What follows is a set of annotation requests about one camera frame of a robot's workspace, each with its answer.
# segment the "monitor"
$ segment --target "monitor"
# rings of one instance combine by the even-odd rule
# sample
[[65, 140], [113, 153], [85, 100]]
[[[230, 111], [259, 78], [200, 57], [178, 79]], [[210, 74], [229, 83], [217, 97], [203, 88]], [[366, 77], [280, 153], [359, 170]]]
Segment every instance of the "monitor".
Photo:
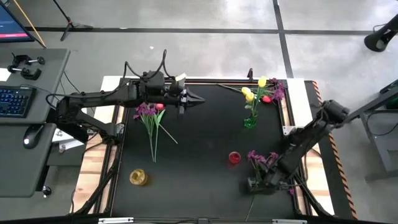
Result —
[[31, 34], [0, 1], [0, 43], [32, 41]]

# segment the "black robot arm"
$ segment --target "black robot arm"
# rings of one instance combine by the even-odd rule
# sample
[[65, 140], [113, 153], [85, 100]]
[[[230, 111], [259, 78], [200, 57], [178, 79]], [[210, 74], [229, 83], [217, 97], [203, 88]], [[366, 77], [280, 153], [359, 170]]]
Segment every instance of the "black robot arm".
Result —
[[98, 132], [104, 142], [118, 144], [122, 127], [113, 123], [104, 124], [84, 114], [81, 109], [109, 105], [135, 108], [141, 103], [162, 103], [176, 106], [179, 115], [183, 115], [188, 107], [204, 102], [203, 98], [190, 92], [185, 86], [185, 78], [174, 78], [171, 84], [166, 85], [162, 72], [150, 71], [144, 73], [139, 80], [128, 80], [120, 84], [113, 91], [81, 92], [64, 96], [57, 103], [57, 108], [52, 109], [48, 122], [56, 123], [59, 129], [84, 143], [88, 139], [87, 129], [91, 129]]
[[302, 189], [304, 196], [319, 216], [330, 216], [311, 194], [305, 182], [297, 174], [302, 157], [316, 143], [344, 124], [349, 109], [330, 100], [324, 101], [316, 117], [304, 128], [295, 128], [282, 142], [281, 154], [271, 164], [259, 164], [260, 180], [248, 178], [249, 190], [254, 194], [273, 194], [276, 190], [289, 186], [288, 181], [294, 179]]

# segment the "keyboard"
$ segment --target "keyboard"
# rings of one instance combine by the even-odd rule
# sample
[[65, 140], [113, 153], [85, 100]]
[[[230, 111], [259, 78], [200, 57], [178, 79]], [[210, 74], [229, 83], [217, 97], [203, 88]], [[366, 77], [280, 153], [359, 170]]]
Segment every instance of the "keyboard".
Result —
[[0, 117], [26, 118], [36, 88], [0, 86]]

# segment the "gray floor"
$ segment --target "gray floor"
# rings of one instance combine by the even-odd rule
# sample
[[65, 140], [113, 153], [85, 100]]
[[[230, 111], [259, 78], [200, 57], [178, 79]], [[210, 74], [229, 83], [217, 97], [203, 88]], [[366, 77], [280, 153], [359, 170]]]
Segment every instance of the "gray floor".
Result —
[[[64, 26], [51, 0], [20, 0], [36, 26]], [[276, 29], [272, 0], [59, 0], [72, 19], [95, 27]], [[279, 0], [285, 29], [371, 30], [398, 13], [396, 0]], [[14, 4], [11, 11], [27, 25]], [[67, 73], [81, 90], [97, 91], [105, 75], [121, 75], [128, 60], [138, 72], [154, 70], [163, 49], [170, 73], [203, 77], [255, 76], [286, 78], [277, 34], [71, 33], [41, 32], [51, 48], [72, 54]], [[295, 78], [318, 82], [323, 99], [355, 110], [397, 79], [398, 38], [375, 53], [360, 35], [287, 35]], [[40, 47], [35, 43], [16, 47]], [[72, 87], [63, 80], [67, 92]], [[333, 132], [357, 213], [362, 220], [398, 223], [398, 179], [365, 183], [364, 176], [381, 170], [359, 120]], [[78, 169], [62, 168], [47, 180], [55, 188], [47, 199], [0, 199], [0, 220], [64, 215]]]

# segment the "glass vase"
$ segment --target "glass vase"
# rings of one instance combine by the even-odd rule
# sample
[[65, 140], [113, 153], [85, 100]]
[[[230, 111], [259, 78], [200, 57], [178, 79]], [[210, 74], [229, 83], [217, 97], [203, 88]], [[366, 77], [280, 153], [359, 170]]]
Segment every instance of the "glass vase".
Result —
[[257, 115], [256, 114], [250, 114], [250, 117], [246, 118], [243, 120], [244, 127], [247, 129], [252, 129], [256, 126], [257, 124]]

